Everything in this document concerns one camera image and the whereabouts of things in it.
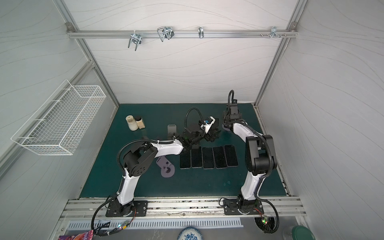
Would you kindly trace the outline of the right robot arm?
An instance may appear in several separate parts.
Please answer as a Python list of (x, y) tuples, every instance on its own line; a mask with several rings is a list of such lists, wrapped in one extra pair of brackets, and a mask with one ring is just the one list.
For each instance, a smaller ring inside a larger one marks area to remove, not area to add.
[(249, 126), (242, 119), (238, 105), (232, 102), (227, 104), (223, 127), (239, 136), (246, 145), (245, 164), (248, 173), (237, 198), (237, 206), (241, 214), (250, 214), (263, 201), (259, 197), (260, 188), (277, 166), (273, 138)]

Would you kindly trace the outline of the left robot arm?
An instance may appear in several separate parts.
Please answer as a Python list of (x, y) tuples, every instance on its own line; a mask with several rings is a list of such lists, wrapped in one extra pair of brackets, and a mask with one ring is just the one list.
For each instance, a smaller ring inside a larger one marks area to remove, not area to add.
[(220, 132), (219, 119), (209, 117), (186, 127), (182, 134), (174, 135), (171, 140), (140, 139), (125, 145), (117, 155), (124, 172), (117, 193), (119, 204), (126, 206), (133, 202), (139, 178), (149, 169), (155, 158), (180, 155), (196, 147), (201, 140), (214, 142)]

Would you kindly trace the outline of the phone with light green frame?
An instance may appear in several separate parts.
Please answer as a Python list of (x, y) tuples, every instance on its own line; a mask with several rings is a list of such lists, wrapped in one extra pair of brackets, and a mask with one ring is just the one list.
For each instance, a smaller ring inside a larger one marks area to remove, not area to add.
[(183, 150), (180, 153), (180, 169), (190, 169), (191, 168), (191, 151)]

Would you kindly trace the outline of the phone with cracked screen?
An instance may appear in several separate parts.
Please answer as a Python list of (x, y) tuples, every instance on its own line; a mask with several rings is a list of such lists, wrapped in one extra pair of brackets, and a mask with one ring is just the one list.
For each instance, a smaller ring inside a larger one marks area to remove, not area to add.
[(227, 168), (227, 160), (224, 147), (213, 147), (215, 166), (217, 169)]

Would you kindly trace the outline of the phone with dark frame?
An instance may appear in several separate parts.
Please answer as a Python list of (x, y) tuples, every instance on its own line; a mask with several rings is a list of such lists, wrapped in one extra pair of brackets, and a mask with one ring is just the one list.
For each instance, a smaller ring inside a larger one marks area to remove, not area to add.
[(203, 167), (202, 147), (191, 149), (191, 166), (192, 168)]

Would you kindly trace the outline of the phone with purple frame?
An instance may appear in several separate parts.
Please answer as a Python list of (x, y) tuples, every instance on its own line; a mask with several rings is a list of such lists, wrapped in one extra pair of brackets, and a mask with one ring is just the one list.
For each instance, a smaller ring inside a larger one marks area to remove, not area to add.
[(237, 167), (239, 165), (238, 163), (238, 157), (236, 148), (233, 145), (225, 145), (224, 146), (226, 160), (227, 160), (227, 166), (228, 167)]

